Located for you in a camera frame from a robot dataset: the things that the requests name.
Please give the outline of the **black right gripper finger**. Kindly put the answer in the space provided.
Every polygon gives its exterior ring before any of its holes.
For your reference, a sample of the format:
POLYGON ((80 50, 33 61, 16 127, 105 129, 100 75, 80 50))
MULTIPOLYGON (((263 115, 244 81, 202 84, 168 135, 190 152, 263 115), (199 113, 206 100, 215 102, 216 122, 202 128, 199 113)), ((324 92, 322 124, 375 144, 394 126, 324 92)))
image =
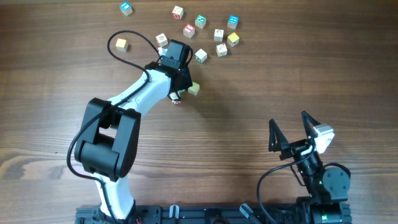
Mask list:
POLYGON ((269 121, 269 151, 278 152, 289 148, 289 142, 278 127, 276 121, 269 121))
POLYGON ((320 125, 320 123, 315 120, 311 115, 309 115, 306 111, 302 111, 301 116, 306 136, 316 138, 318 134, 313 129, 315 126, 320 125))

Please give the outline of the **green N block number 8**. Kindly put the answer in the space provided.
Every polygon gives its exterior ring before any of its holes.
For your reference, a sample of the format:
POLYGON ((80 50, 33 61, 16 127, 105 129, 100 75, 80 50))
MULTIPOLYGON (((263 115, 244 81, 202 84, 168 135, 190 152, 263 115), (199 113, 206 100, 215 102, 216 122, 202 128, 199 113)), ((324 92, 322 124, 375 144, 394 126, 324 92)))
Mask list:
POLYGON ((199 62, 199 63, 203 63, 206 59, 207 59, 208 54, 203 50, 203 49, 199 49, 196 53, 195 53, 195 59, 199 62))

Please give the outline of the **red shell block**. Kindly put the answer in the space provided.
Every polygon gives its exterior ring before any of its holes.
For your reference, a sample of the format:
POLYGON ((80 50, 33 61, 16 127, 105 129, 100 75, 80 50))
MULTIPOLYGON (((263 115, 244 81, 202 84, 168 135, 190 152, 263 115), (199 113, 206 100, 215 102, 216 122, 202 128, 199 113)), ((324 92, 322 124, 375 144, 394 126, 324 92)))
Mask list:
POLYGON ((157 35, 155 38, 160 47, 164 47, 168 44, 168 39, 164 33, 157 35))

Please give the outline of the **red I block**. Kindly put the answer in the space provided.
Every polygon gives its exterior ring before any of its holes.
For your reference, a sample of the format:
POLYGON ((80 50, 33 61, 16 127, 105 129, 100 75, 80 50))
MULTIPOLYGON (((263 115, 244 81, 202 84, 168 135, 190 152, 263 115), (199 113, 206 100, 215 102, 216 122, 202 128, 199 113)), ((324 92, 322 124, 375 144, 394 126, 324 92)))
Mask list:
POLYGON ((187 24, 183 28, 183 34, 185 37, 188 37, 189 39, 191 39, 193 37, 193 35, 195 34, 195 26, 193 26, 191 24, 187 24))

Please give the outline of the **yellow S block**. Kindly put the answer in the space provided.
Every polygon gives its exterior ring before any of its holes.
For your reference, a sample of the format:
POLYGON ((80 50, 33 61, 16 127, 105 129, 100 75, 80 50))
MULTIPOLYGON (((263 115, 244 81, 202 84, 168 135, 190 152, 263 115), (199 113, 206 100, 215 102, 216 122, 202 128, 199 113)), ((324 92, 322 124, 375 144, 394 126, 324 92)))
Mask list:
POLYGON ((188 88, 188 92, 192 95, 197 95, 200 90, 200 85, 192 82, 192 86, 188 88))

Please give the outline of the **red A block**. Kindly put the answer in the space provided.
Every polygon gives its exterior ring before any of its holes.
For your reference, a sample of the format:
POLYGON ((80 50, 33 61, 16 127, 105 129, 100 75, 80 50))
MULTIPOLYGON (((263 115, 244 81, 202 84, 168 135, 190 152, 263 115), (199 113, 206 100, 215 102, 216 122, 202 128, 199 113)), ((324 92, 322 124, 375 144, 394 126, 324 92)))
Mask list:
POLYGON ((178 105, 178 104, 180 104, 182 102, 182 99, 181 99, 181 97, 180 97, 178 92, 171 92, 169 94, 169 98, 172 100, 172 103, 174 105, 178 105))

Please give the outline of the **yellow W block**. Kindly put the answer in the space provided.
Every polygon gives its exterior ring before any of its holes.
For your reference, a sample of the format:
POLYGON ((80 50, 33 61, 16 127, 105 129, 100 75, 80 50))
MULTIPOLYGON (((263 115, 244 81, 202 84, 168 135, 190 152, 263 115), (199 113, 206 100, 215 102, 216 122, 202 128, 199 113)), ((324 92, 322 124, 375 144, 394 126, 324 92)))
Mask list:
POLYGON ((216 53, 217 56, 222 57, 228 54, 228 49, 226 47, 226 44, 219 44, 216 46, 216 53))

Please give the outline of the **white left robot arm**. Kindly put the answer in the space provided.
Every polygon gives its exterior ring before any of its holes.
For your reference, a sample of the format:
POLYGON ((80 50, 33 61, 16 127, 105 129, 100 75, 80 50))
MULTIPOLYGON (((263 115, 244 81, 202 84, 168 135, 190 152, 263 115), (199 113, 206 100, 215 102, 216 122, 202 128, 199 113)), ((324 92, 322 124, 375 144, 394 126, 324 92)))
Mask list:
POLYGON ((188 68, 192 56, 189 45, 172 40, 123 93, 88 103, 68 155, 83 165, 83 178, 97 184, 101 205, 93 209, 93 223, 132 222, 135 200, 127 174, 136 158, 141 118, 166 97, 180 101, 179 92, 193 85, 188 68))

